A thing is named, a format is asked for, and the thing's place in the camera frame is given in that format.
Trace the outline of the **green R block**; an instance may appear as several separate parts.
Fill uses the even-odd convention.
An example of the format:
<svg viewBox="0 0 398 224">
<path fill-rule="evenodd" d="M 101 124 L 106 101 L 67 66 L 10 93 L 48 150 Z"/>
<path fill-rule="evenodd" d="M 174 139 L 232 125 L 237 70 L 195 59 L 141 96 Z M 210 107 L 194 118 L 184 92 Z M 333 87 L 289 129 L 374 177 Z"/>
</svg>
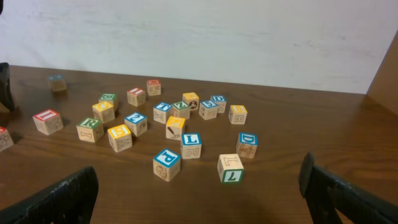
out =
<svg viewBox="0 0 398 224">
<path fill-rule="evenodd" d="M 102 121 L 96 118 L 87 117 L 76 128 L 81 141 L 96 142 L 104 134 Z"/>
</svg>

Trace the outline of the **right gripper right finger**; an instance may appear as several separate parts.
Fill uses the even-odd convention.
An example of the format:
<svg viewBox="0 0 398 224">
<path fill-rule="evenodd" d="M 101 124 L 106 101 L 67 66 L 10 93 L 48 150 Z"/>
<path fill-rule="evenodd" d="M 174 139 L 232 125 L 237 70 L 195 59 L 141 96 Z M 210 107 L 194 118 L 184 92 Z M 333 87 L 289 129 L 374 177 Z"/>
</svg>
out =
<svg viewBox="0 0 398 224">
<path fill-rule="evenodd" d="M 341 223 L 341 212 L 353 223 L 397 223 L 397 206 L 315 165 L 308 152 L 298 177 L 314 223 Z"/>
</svg>

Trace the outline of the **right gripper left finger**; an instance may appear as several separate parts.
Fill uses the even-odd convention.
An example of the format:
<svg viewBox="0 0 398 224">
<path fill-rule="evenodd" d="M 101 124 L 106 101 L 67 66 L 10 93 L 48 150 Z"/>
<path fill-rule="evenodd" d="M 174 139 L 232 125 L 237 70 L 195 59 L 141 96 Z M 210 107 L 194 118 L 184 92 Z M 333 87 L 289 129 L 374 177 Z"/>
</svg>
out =
<svg viewBox="0 0 398 224">
<path fill-rule="evenodd" d="M 1 210 L 1 223 L 89 223 L 99 183 L 92 166 Z"/>
</svg>

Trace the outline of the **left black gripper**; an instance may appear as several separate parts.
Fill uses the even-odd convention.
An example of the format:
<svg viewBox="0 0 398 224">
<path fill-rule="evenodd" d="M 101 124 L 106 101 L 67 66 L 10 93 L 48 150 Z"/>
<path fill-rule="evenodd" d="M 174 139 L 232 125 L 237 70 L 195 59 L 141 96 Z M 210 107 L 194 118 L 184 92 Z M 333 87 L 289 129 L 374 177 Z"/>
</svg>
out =
<svg viewBox="0 0 398 224">
<path fill-rule="evenodd" d="M 1 112 L 9 113 L 15 110 L 15 103 L 10 86 L 10 65 L 1 63 Z"/>
</svg>

